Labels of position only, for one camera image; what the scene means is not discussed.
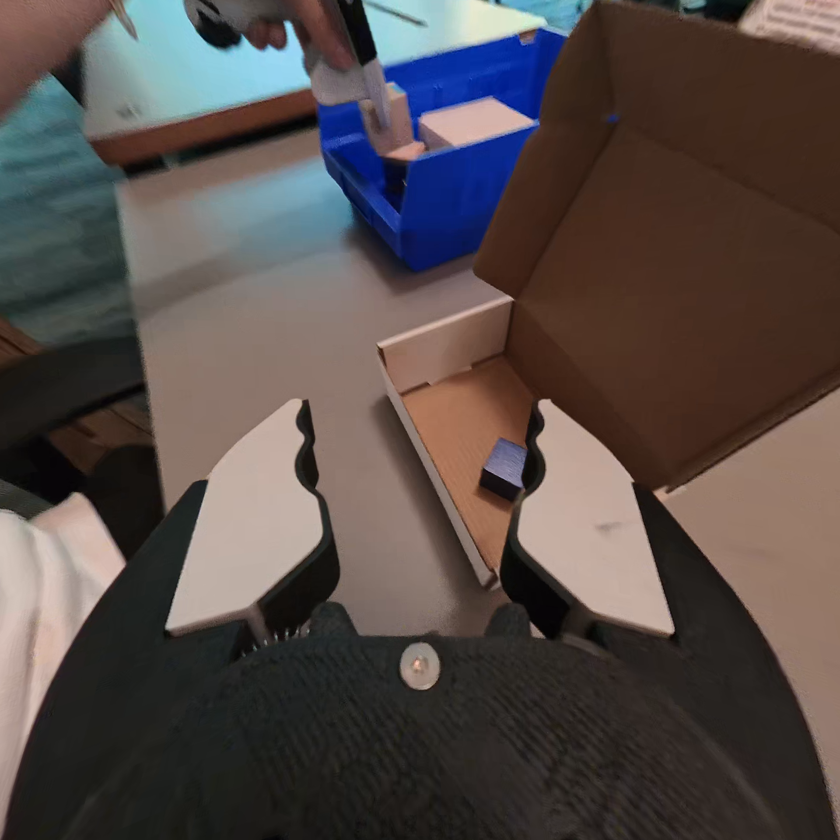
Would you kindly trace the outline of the blue plastic bin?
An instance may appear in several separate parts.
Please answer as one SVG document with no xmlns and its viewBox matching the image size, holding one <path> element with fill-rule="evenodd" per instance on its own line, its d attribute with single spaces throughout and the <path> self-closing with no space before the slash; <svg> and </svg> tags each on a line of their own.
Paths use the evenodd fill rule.
<svg viewBox="0 0 840 840">
<path fill-rule="evenodd" d="M 318 107 L 328 173 L 364 220 L 412 270 L 478 249 L 530 134 L 567 35 L 541 28 L 528 42 L 510 36 L 389 66 L 385 78 L 407 95 L 418 128 L 427 112 L 486 98 L 520 113 L 524 126 L 407 163 L 402 194 L 396 174 L 375 153 L 355 102 Z"/>
</svg>

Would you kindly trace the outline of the person's left forearm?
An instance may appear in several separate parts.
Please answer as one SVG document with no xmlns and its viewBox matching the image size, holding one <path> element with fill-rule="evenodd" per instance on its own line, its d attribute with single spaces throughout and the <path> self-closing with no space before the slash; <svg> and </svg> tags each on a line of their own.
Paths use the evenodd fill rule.
<svg viewBox="0 0 840 840">
<path fill-rule="evenodd" d="M 138 38 L 122 1 L 2 1 L 2 118 L 45 76 L 82 106 L 81 45 L 109 17 Z"/>
</svg>

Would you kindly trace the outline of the black office chair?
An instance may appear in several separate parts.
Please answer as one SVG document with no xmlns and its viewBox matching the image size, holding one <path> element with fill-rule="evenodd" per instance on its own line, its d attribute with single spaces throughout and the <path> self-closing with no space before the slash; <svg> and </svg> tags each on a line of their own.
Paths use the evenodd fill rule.
<svg viewBox="0 0 840 840">
<path fill-rule="evenodd" d="M 2 452 L 145 392 L 138 340 L 125 335 L 52 347 L 2 364 Z"/>
</svg>

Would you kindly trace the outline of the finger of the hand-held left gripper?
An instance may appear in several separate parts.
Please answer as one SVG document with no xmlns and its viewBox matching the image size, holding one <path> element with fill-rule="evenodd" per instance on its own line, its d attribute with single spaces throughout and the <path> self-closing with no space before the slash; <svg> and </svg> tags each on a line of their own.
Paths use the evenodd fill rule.
<svg viewBox="0 0 840 840">
<path fill-rule="evenodd" d="M 361 66 L 336 70 L 330 65 L 312 65 L 308 70 L 312 96 L 321 107 L 369 99 Z"/>
<path fill-rule="evenodd" d="M 338 1 L 338 12 L 357 65 L 353 72 L 359 82 L 358 101 L 368 100 L 379 128 L 389 130 L 392 127 L 390 93 L 364 4 L 362 1 Z"/>
</svg>

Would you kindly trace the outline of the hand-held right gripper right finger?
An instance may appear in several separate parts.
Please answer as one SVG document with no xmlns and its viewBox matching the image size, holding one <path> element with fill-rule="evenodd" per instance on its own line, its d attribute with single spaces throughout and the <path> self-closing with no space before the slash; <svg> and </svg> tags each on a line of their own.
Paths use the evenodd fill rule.
<svg viewBox="0 0 840 840">
<path fill-rule="evenodd" d="M 669 638 L 676 627 L 634 482 L 551 400 L 533 404 L 502 589 L 547 638 L 598 623 Z"/>
</svg>

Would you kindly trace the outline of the person's white shirt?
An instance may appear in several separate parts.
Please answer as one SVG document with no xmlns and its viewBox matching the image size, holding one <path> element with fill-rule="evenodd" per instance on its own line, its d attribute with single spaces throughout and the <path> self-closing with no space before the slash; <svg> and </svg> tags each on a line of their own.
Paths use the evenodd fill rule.
<svg viewBox="0 0 840 840">
<path fill-rule="evenodd" d="M 125 560 L 75 493 L 26 520 L 1 513 L 1 813 L 61 661 Z"/>
</svg>

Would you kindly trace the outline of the printed instruction sheet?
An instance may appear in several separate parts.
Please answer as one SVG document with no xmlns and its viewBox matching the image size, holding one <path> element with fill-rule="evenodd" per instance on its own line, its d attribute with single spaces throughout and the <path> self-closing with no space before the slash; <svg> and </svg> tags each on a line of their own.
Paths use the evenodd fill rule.
<svg viewBox="0 0 840 840">
<path fill-rule="evenodd" d="M 738 21 L 751 37 L 838 55 L 838 1 L 756 1 Z"/>
</svg>

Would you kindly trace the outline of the blue cube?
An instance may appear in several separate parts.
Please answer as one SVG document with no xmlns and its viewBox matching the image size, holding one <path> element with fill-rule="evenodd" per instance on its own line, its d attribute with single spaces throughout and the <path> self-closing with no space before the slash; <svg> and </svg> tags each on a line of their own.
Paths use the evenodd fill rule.
<svg viewBox="0 0 840 840">
<path fill-rule="evenodd" d="M 505 501 L 515 501 L 523 489 L 527 456 L 525 447 L 499 437 L 481 468 L 479 487 Z"/>
</svg>

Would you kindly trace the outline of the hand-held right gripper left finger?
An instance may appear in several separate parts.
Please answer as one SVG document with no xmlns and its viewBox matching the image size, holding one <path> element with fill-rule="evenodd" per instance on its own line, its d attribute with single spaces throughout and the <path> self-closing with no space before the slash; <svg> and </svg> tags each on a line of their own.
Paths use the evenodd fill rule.
<svg viewBox="0 0 840 840">
<path fill-rule="evenodd" d="M 172 636 L 242 622 L 293 635 L 326 602 L 340 562 L 309 401 L 293 398 L 243 436 L 206 478 L 164 625 Z"/>
</svg>

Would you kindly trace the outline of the white cardboard mailer box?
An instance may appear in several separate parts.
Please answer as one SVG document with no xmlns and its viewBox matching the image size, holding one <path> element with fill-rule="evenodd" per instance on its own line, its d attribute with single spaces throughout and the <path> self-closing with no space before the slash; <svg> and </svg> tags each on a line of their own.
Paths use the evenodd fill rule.
<svg viewBox="0 0 840 840">
<path fill-rule="evenodd" d="M 531 400 L 674 490 L 838 388 L 838 38 L 758 30 L 594 2 L 476 255 L 500 298 L 377 344 L 484 586 Z"/>
<path fill-rule="evenodd" d="M 428 151 L 458 148 L 531 130 L 536 120 L 495 98 L 481 98 L 422 114 L 418 139 Z"/>
</svg>

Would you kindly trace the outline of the person's left hand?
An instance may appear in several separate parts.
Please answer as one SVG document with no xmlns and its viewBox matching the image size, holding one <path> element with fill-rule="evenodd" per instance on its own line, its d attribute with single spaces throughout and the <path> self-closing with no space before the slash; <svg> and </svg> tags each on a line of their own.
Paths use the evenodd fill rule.
<svg viewBox="0 0 840 840">
<path fill-rule="evenodd" d="M 352 69 L 355 57 L 334 13 L 320 1 L 287 1 L 283 4 L 291 13 L 291 25 L 302 48 L 315 45 L 334 69 Z M 244 37 L 258 50 L 283 50 L 288 42 L 287 26 L 259 18 L 251 23 Z"/>
</svg>

